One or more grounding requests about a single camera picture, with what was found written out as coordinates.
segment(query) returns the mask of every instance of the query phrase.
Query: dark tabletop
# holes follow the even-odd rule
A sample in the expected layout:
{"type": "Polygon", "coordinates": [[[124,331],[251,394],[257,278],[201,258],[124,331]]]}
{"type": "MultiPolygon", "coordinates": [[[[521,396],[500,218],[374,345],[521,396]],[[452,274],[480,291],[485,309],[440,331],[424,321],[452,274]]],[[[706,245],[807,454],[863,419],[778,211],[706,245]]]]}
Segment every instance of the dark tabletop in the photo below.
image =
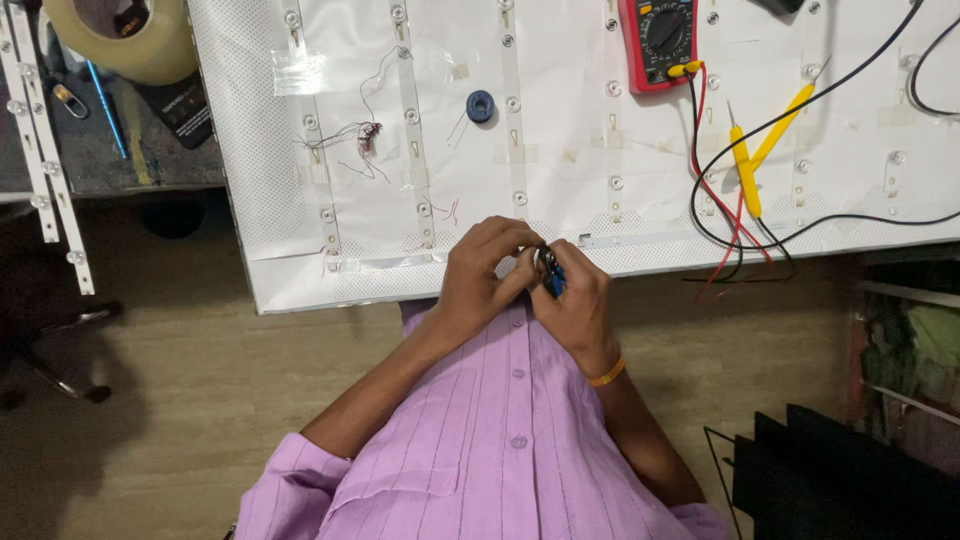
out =
{"type": "MultiPolygon", "coordinates": [[[[137,174],[133,158],[121,159],[87,72],[69,73],[63,84],[86,104],[89,116],[83,120],[72,116],[53,96],[48,97],[48,102],[53,111],[60,162],[74,193],[110,196],[132,190],[191,189],[224,183],[220,149],[213,137],[196,150],[184,149],[129,82],[109,74],[101,74],[101,80],[115,102],[131,156],[132,135],[139,128],[141,172],[145,174],[137,174]]],[[[9,99],[6,82],[0,77],[0,104],[5,107],[9,99]]],[[[16,122],[5,110],[0,113],[0,193],[32,191],[16,122]]]]}

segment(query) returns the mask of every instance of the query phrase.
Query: blue wire spool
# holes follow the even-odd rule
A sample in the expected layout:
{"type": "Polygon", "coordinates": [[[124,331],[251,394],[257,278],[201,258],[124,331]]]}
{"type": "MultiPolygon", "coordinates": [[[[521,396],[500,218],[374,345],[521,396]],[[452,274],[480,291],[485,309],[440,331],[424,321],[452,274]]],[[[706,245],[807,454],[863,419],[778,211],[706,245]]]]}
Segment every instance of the blue wire spool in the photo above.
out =
{"type": "Polygon", "coordinates": [[[467,98],[467,118],[474,124],[483,124],[493,116],[493,96],[486,90],[477,90],[467,98]]]}

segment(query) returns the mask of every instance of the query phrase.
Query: red wire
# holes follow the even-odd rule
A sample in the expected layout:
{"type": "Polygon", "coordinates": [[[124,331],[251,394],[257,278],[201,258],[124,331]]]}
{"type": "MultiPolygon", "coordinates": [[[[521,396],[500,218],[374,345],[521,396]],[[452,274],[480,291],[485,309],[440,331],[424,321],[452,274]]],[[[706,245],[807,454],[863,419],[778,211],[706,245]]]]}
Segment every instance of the red wire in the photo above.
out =
{"type": "MultiPolygon", "coordinates": [[[[702,62],[701,71],[703,72],[703,76],[701,77],[702,82],[701,82],[701,90],[700,90],[700,107],[697,112],[697,119],[696,119],[698,130],[700,129],[700,123],[704,117],[704,104],[707,100],[707,64],[705,62],[702,62]]],[[[695,152],[696,152],[696,149],[691,147],[690,148],[690,166],[693,168],[693,171],[697,174],[697,176],[700,177],[700,176],[703,176],[703,172],[700,170],[700,167],[697,166],[695,152]]],[[[723,210],[730,217],[730,219],[733,220],[733,223],[734,223],[733,238],[731,240],[731,243],[735,243],[736,239],[739,237],[739,234],[743,232],[750,238],[751,241],[754,242],[756,246],[760,246],[761,244],[756,240],[756,238],[750,233],[750,231],[748,231],[742,225],[743,189],[740,190],[740,196],[737,202],[736,215],[734,215],[733,212],[727,207],[727,205],[725,205],[724,202],[720,200],[720,197],[718,197],[716,193],[713,192],[713,190],[710,188],[708,184],[701,182],[701,185],[703,186],[704,190],[707,192],[707,195],[709,195],[710,198],[713,199],[713,201],[716,203],[717,207],[723,210]]],[[[770,257],[770,254],[768,254],[766,250],[760,250],[760,252],[763,254],[763,257],[766,259],[766,262],[767,262],[766,269],[761,270],[759,273],[748,278],[747,280],[732,284],[731,286],[725,288],[720,293],[712,297],[709,297],[706,300],[701,300],[704,292],[706,292],[707,289],[709,289],[709,287],[713,284],[713,281],[716,280],[717,276],[720,275],[720,272],[723,271],[723,268],[727,265],[727,261],[730,260],[730,255],[733,253],[733,246],[728,247],[727,253],[724,255],[723,259],[720,261],[720,264],[717,266],[717,269],[713,271],[713,274],[704,283],[704,285],[700,288],[700,290],[697,291],[697,296],[694,297],[694,301],[693,301],[694,304],[698,306],[709,304],[710,302],[717,300],[721,296],[727,294],[728,292],[737,288],[739,285],[742,285],[748,280],[752,280],[759,276],[762,276],[763,274],[766,274],[769,271],[770,267],[773,266],[773,259],[770,257]]]]}
{"type": "MultiPolygon", "coordinates": [[[[707,100],[707,63],[704,62],[704,61],[701,62],[700,72],[703,73],[703,76],[701,77],[701,79],[703,79],[703,81],[701,82],[701,85],[702,85],[702,86],[701,86],[701,91],[700,91],[700,111],[699,111],[699,113],[697,114],[697,129],[700,128],[700,122],[701,122],[701,120],[703,120],[703,116],[704,116],[704,103],[705,103],[706,100],[707,100]]],[[[697,164],[696,164],[696,162],[695,162],[695,160],[694,160],[694,158],[693,158],[693,153],[694,153],[695,151],[696,151],[696,149],[693,149],[693,148],[690,149],[690,162],[691,162],[691,165],[693,166],[693,172],[697,173],[697,176],[700,177],[700,176],[703,176],[703,172],[700,170],[700,167],[697,166],[697,164]]],[[[723,210],[723,212],[726,213],[726,214],[730,217],[730,219],[735,219],[735,216],[734,216],[732,210],[730,210],[730,209],[727,207],[727,205],[725,205],[724,202],[720,199],[720,197],[718,197],[717,194],[713,192],[713,189],[710,188],[709,184],[707,184],[706,182],[700,182],[700,186],[704,189],[704,191],[707,192],[707,195],[709,195],[709,197],[710,197],[711,199],[713,199],[713,201],[717,204],[717,207],[718,207],[718,208],[720,208],[721,210],[723,210]]],[[[755,244],[756,246],[762,245],[762,244],[761,244],[759,241],[757,241],[757,239],[750,233],[750,231],[748,231],[747,229],[741,229],[741,231],[743,231],[743,233],[746,234],[747,237],[750,238],[750,241],[754,242],[754,244],[755,244]]],[[[764,258],[767,259],[767,262],[768,262],[768,263],[773,264],[773,259],[770,258],[770,255],[767,253],[766,250],[760,250],[760,252],[763,254],[764,258]]]]}

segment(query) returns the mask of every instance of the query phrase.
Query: hand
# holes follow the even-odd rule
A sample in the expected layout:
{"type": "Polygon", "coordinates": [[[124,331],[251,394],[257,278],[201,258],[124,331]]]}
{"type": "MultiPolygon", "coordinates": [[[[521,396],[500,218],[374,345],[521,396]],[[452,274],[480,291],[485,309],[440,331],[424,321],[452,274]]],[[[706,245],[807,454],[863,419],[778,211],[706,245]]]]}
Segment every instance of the hand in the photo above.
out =
{"type": "Polygon", "coordinates": [[[607,313],[611,277],[566,240],[550,244],[566,287],[554,300],[542,283],[531,292],[537,320],[580,366],[588,379],[607,375],[620,359],[607,313]]]}
{"type": "Polygon", "coordinates": [[[421,326],[444,342],[446,354],[455,351],[533,285],[534,248],[544,243],[529,225],[515,219],[488,217],[471,227],[450,251],[440,301],[421,326]],[[516,257],[516,267],[501,280],[493,270],[507,256],[516,257]]]}

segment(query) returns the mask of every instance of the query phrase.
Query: red multimeter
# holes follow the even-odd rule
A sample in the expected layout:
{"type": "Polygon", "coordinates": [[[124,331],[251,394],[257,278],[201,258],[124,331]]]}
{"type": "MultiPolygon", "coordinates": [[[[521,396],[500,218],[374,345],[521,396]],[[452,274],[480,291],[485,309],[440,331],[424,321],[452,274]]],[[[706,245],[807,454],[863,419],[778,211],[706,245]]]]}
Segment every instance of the red multimeter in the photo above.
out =
{"type": "Polygon", "coordinates": [[[697,0],[619,0],[630,91],[683,85],[667,70],[697,60],[697,0]]]}

